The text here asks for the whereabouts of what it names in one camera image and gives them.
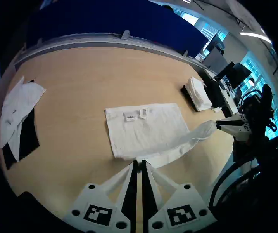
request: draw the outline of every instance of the table surface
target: table surface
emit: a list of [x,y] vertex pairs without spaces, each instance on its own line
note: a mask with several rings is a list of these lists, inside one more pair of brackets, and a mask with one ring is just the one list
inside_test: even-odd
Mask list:
[[[105,108],[177,103],[189,130],[224,118],[211,109],[195,112],[184,99],[180,89],[188,78],[200,79],[190,65],[148,52],[87,47],[47,53],[22,64],[9,90],[22,76],[47,89],[35,106],[40,147],[5,173],[17,195],[32,193],[59,218],[88,182],[101,184],[130,163],[112,155]],[[232,142],[218,130],[159,171],[177,183],[191,182],[203,194],[226,164]],[[137,232],[142,230],[141,186],[139,174]]]

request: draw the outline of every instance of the blue partition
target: blue partition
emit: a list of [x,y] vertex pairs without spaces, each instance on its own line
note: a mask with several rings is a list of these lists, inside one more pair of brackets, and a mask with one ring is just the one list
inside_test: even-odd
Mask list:
[[169,9],[147,0],[59,0],[29,21],[27,48],[75,33],[119,33],[166,45],[195,57],[208,39]]

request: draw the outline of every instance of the folded towel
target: folded towel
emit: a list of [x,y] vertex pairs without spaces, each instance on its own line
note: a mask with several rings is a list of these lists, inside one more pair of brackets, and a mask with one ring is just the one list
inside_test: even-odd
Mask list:
[[[146,119],[138,117],[142,108],[148,109]],[[124,113],[137,119],[127,121]],[[178,159],[216,130],[211,121],[190,132],[175,103],[108,108],[105,116],[114,157],[145,159],[156,168]]]
[[0,119],[0,148],[8,142],[18,161],[21,124],[46,91],[36,83],[23,84],[22,77],[6,96]]
[[211,107],[212,103],[209,100],[201,81],[191,77],[185,85],[185,88],[198,111],[206,110]]

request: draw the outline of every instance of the ceiling light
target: ceiling light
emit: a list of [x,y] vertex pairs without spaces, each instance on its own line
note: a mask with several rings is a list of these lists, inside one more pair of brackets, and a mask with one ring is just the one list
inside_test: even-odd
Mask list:
[[268,43],[272,44],[271,40],[268,39],[268,37],[260,35],[260,34],[256,34],[256,33],[249,33],[249,32],[240,32],[240,35],[244,35],[244,36],[251,36],[251,37],[257,37],[260,38],[262,40],[267,41]]

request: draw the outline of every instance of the black wire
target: black wire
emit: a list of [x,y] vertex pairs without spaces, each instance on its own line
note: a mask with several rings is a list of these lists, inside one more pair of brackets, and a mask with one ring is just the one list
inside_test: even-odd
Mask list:
[[220,185],[224,182],[224,180],[235,170],[237,170],[239,167],[241,167],[243,164],[245,164],[248,161],[251,161],[255,158],[255,153],[251,153],[250,155],[246,155],[243,157],[241,160],[235,162],[233,165],[230,166],[230,168],[220,177],[220,179],[216,182],[212,193],[210,197],[210,202],[209,202],[209,208],[213,208],[214,206],[214,199],[216,192],[218,191]]
[[233,189],[235,188],[238,184],[242,183],[243,181],[252,178],[255,174],[257,174],[258,172],[261,171],[261,167],[257,166],[253,169],[251,169],[250,171],[248,171],[247,173],[245,173],[243,176],[240,176],[237,180],[235,180],[231,185],[229,185],[229,187],[224,191],[224,193],[221,195],[221,197],[219,198],[216,206],[219,206],[222,203],[222,200],[224,199],[224,197],[227,196],[227,194]]
[[252,91],[249,91],[248,93],[246,93],[246,94],[241,98],[241,106],[242,106],[242,102],[243,102],[244,98],[245,98],[246,96],[248,96],[249,94],[251,94],[252,92],[258,92],[258,93],[262,96],[262,92],[259,91],[259,90],[252,90]]

